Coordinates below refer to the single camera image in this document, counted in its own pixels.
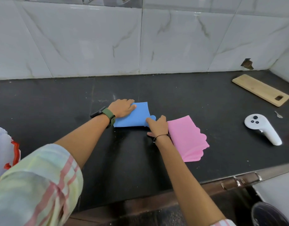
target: pink cloth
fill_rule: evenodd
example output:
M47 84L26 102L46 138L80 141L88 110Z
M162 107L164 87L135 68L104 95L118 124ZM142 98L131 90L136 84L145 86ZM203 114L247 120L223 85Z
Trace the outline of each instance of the pink cloth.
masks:
M206 142L206 135L200 133L200 129L195 126L190 116L167 123L173 144L183 161L199 161L203 156L203 150L209 147Z

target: pastel shirt sleeve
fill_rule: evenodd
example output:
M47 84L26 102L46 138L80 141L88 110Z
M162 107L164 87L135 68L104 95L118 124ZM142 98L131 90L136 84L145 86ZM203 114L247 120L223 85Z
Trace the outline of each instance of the pastel shirt sleeve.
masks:
M221 220L211 226L236 226L236 225L233 223L232 220L226 219L226 220Z
M47 144L0 177L0 225L63 225L82 192L71 154Z

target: blue cloth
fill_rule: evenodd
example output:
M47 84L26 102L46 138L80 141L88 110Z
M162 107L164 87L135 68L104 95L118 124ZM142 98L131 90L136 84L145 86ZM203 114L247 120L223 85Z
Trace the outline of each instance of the blue cloth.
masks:
M156 117L154 115L150 116L149 107L147 102L133 103L136 105L136 109L133 110L130 115L116 119L114 127L133 127L133 126L146 126L149 125L145 121L148 117L151 117L154 121Z

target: hand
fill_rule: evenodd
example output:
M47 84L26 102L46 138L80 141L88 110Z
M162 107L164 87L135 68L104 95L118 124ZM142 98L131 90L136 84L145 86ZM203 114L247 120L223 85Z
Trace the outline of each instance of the hand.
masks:
M147 133L147 135L150 137L157 137L159 135L166 135L169 133L166 117L163 115L157 121L147 118L146 122L149 124L151 130L151 132Z
M136 105L131 105L134 100L130 99L117 99L115 102L112 102L109 105L108 109L115 115L116 118L121 118L129 115L134 109L136 109Z

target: smartwatch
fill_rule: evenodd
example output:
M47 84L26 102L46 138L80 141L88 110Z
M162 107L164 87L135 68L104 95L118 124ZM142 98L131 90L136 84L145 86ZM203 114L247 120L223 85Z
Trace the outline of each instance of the smartwatch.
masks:
M94 118L100 114L105 114L109 119L110 119L110 123L107 126L107 128L109 128L110 126L113 126L115 123L115 115L108 109L106 108L106 106L102 107L100 110L98 110L97 112L93 113L90 115L91 118Z

